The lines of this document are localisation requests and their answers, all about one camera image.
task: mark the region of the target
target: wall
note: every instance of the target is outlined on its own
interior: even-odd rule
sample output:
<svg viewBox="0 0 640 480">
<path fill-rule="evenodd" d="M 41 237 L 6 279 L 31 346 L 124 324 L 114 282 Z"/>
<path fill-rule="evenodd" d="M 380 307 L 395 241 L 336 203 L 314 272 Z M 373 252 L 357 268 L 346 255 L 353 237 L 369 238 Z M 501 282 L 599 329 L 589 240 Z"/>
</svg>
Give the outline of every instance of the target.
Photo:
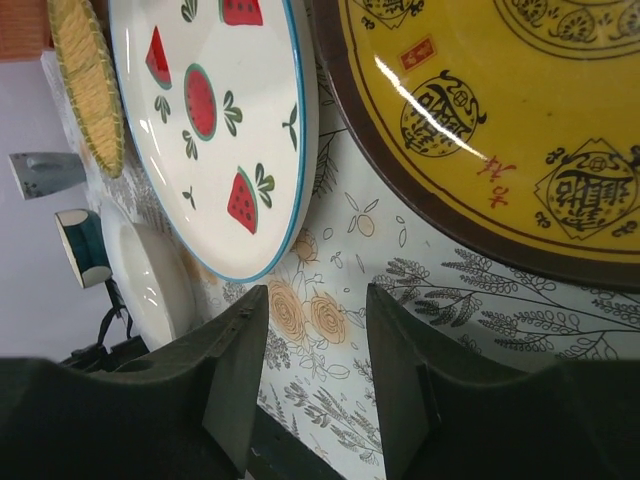
<svg viewBox="0 0 640 480">
<path fill-rule="evenodd" d="M 95 342 L 110 306 L 103 285 L 75 279 L 53 214 L 85 208 L 81 186 L 24 201 L 12 152 L 69 151 L 39 62 L 0 64 L 0 356 L 61 360 Z M 114 322 L 108 342 L 124 340 Z"/>
</svg>

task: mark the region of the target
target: tablecloth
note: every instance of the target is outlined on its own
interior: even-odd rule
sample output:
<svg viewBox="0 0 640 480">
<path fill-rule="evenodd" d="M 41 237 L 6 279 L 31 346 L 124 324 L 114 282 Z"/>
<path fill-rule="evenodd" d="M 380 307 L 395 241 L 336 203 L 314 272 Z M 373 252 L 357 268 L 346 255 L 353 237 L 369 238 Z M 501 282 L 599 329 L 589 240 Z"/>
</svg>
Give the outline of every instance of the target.
<svg viewBox="0 0 640 480">
<path fill-rule="evenodd" d="M 55 55 L 42 63 L 89 205 L 113 198 L 136 222 L 169 235 L 187 266 L 198 321 L 250 285 L 217 279 L 173 234 L 131 138 L 122 177 L 102 174 L 82 139 Z M 640 356 L 640 296 L 540 278 L 478 255 L 421 220 L 378 178 L 341 119 L 318 65 L 320 145 L 311 206 L 293 249 L 257 283 L 270 327 L 259 404 L 347 479 L 385 477 L 366 340 L 369 282 L 466 348 L 536 370 L 556 357 Z"/>
</svg>

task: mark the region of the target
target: mug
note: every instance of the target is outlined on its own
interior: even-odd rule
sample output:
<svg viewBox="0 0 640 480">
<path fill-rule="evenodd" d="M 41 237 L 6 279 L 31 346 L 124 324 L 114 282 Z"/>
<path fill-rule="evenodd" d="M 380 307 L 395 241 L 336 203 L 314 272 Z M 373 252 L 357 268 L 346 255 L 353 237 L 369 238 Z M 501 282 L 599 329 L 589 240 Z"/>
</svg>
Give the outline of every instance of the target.
<svg viewBox="0 0 640 480">
<path fill-rule="evenodd" d="M 80 286 L 89 288 L 111 278 L 100 217 L 85 209 L 55 214 L 62 245 Z"/>
<path fill-rule="evenodd" d="M 10 153 L 9 163 L 25 200 L 60 192 L 86 180 L 82 160 L 75 153 Z"/>
</svg>

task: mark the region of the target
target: red chinese character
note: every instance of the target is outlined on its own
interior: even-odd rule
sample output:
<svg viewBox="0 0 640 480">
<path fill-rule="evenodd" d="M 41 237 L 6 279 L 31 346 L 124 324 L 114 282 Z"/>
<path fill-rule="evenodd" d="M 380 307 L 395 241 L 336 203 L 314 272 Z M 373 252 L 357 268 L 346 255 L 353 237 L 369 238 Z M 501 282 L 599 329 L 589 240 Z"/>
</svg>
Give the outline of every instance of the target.
<svg viewBox="0 0 640 480">
<path fill-rule="evenodd" d="M 502 162 L 499 161 L 494 155 L 491 160 L 484 161 L 484 169 L 477 172 L 476 175 L 482 175 L 484 172 L 489 172 L 491 173 L 489 182 L 493 183 L 496 178 L 501 177 L 502 172 L 506 170 L 516 170 L 517 168 L 518 167 L 516 167 L 515 165 L 507 165 L 506 167 L 503 166 Z"/>
<path fill-rule="evenodd" d="M 493 197 L 489 199 L 491 202 L 491 208 L 496 208 L 497 205 L 509 205 L 504 199 L 504 196 L 509 193 L 509 189 L 506 187 L 496 187 L 493 189 Z"/>
</svg>

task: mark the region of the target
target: watermelon slice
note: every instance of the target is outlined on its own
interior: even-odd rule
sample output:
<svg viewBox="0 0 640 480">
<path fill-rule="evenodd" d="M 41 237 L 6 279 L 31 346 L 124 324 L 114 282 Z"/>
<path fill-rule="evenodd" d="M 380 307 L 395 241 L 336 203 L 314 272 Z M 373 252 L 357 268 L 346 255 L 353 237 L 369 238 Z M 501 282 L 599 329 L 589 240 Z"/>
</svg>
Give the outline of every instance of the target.
<svg viewBox="0 0 640 480">
<path fill-rule="evenodd" d="M 256 195 L 249 182 L 249 177 L 242 168 L 238 167 L 238 173 L 233 180 L 233 188 L 227 205 L 227 212 L 240 224 L 249 230 L 252 235 L 258 229 L 258 207 Z"/>
<path fill-rule="evenodd" d="M 149 45 L 146 63 L 147 67 L 149 67 L 149 71 L 151 72 L 151 76 L 153 76 L 155 81 L 158 82 L 158 85 L 165 90 L 169 90 L 171 88 L 171 73 L 169 72 L 169 64 L 167 63 L 167 57 L 164 54 L 162 38 L 160 38 L 158 27 L 153 29 L 151 45 Z"/>
<path fill-rule="evenodd" d="M 192 63 L 184 76 L 184 101 L 196 135 L 211 140 L 216 132 L 216 99 L 209 77 L 197 63 Z"/>
<path fill-rule="evenodd" d="M 220 19 L 227 25 L 262 25 L 259 0 L 218 0 Z"/>
</svg>

